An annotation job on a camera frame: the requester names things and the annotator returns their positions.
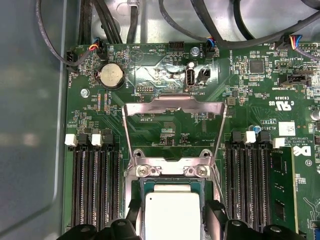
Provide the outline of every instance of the capacitor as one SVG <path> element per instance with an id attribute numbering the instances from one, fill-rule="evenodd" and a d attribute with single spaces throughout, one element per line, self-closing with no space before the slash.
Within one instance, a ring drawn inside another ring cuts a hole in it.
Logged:
<path id="1" fill-rule="evenodd" d="M 317 109 L 317 110 L 314 110 L 312 113 L 311 113 L 311 118 L 315 121 L 319 121 L 320 120 L 320 110 Z"/>
<path id="2" fill-rule="evenodd" d="M 95 78 L 106 88 L 116 90 L 125 83 L 124 71 L 116 63 L 103 65 L 95 73 Z"/>
<path id="3" fill-rule="evenodd" d="M 256 125 L 256 126 L 255 125 L 250 125 L 248 129 L 249 129 L 249 131 L 254 131 L 255 134 L 260 133 L 261 130 L 262 130 L 261 127 L 258 126 L 258 125 Z"/>

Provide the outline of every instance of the integrated circuit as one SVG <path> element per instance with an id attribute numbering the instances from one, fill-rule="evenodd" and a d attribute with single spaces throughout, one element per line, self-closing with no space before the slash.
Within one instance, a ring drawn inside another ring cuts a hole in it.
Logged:
<path id="1" fill-rule="evenodd" d="M 263 74 L 265 72 L 263 60 L 250 60 L 249 66 L 251 74 Z"/>

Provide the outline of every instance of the black connector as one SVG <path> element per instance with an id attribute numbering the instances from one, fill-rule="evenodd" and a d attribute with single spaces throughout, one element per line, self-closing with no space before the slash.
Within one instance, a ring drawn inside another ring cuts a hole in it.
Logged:
<path id="1" fill-rule="evenodd" d="M 207 80 L 210 78 L 210 75 L 211 75 L 210 69 L 206 69 L 206 68 L 201 69 L 197 78 L 198 83 L 200 82 L 206 83 Z"/>
<path id="2" fill-rule="evenodd" d="M 78 60 L 78 55 L 72 51 L 72 50 L 67 50 L 66 51 L 66 60 L 72 63 L 75 63 Z M 71 73 L 78 73 L 78 66 L 70 66 L 66 65 L 66 69 L 68 69 Z"/>
<path id="3" fill-rule="evenodd" d="M 98 57 L 100 58 L 100 60 L 101 61 L 109 60 L 108 50 L 106 48 L 105 42 L 102 41 L 100 38 L 98 38 L 95 43 L 98 45 L 98 48 L 95 50 L 95 52 L 98 55 Z"/>
<path id="4" fill-rule="evenodd" d="M 241 143 L 242 142 L 242 136 L 240 131 L 233 131 L 231 133 L 231 143 Z"/>
<path id="5" fill-rule="evenodd" d="M 205 58 L 207 59 L 212 59 L 215 55 L 215 47 L 212 46 L 211 42 L 210 41 L 206 41 L 205 43 L 205 51 L 204 51 L 204 54 L 205 54 Z"/>
<path id="6" fill-rule="evenodd" d="M 268 131 L 261 131 L 257 137 L 258 143 L 269 143 L 271 141 L 271 134 Z"/>
<path id="7" fill-rule="evenodd" d="M 89 135 L 81 133 L 78 136 L 78 144 L 83 145 L 83 146 L 89 146 L 91 145 L 90 140 L 89 140 Z"/>
<path id="8" fill-rule="evenodd" d="M 184 52 L 185 42 L 184 41 L 170 41 L 169 52 Z"/>
<path id="9" fill-rule="evenodd" d="M 291 49 L 291 41 L 288 35 L 282 36 L 279 41 L 274 43 L 274 49 L 285 50 Z"/>
<path id="10" fill-rule="evenodd" d="M 286 75 L 286 77 L 278 78 L 279 86 L 288 86 L 288 85 L 304 85 L 310 87 L 312 83 L 312 77 L 305 74 L 291 74 Z"/>

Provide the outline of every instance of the screw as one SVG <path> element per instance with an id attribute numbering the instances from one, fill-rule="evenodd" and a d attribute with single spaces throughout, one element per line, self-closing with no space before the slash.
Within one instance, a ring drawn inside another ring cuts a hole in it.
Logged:
<path id="1" fill-rule="evenodd" d="M 83 97 L 83 98 L 87 98 L 87 97 L 89 97 L 89 94 L 90 94 L 90 92 L 89 92 L 89 90 L 88 89 L 86 89 L 86 88 L 84 88 L 84 89 L 82 89 L 81 91 L 80 91 L 80 95 L 81 95 L 81 97 Z"/>
<path id="2" fill-rule="evenodd" d="M 199 167 L 196 169 L 196 172 L 197 172 L 198 175 L 201 176 L 201 177 L 207 176 L 207 173 L 208 173 L 206 167 L 204 167 L 204 166 L 199 166 Z"/>
<path id="3" fill-rule="evenodd" d="M 237 221 L 237 220 L 233 220 L 232 221 L 232 224 L 237 226 L 237 227 L 240 227 L 241 226 L 241 222 L 240 221 Z"/>
<path id="4" fill-rule="evenodd" d="M 188 63 L 188 68 L 193 69 L 195 67 L 195 63 L 193 61 Z"/>
<path id="5" fill-rule="evenodd" d="M 277 226 L 270 227 L 270 230 L 273 231 L 273 232 L 276 232 L 276 233 L 281 233 L 281 229 L 278 228 Z"/>
<path id="6" fill-rule="evenodd" d="M 198 47 L 194 46 L 193 48 L 191 48 L 190 53 L 193 57 L 197 57 L 200 54 L 200 49 Z"/>
<path id="7" fill-rule="evenodd" d="M 140 166 L 138 168 L 138 174 L 140 177 L 145 177 L 149 173 L 148 168 L 146 166 Z"/>

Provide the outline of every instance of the motherboard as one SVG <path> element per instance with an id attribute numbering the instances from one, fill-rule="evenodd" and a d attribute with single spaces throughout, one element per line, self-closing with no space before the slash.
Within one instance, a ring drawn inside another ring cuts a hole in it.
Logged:
<path id="1" fill-rule="evenodd" d="M 318 43 L 299 47 L 319 51 Z M 70 54 L 81 56 L 87 48 Z M 137 154 L 168 162 L 216 147 L 220 197 L 230 218 L 256 231 L 279 224 L 314 239 L 320 228 L 316 61 L 272 43 L 240 50 L 208 49 L 201 42 L 105 45 L 70 69 L 67 87 L 65 228 L 88 223 L 102 229 L 126 217 L 128 135 Z M 186 100 L 124 122 L 125 104 L 178 94 L 223 103 L 223 120 L 212 112 L 184 112 Z M 132 185 L 139 189 L 140 183 Z M 204 189 L 205 199 L 214 198 Z"/>

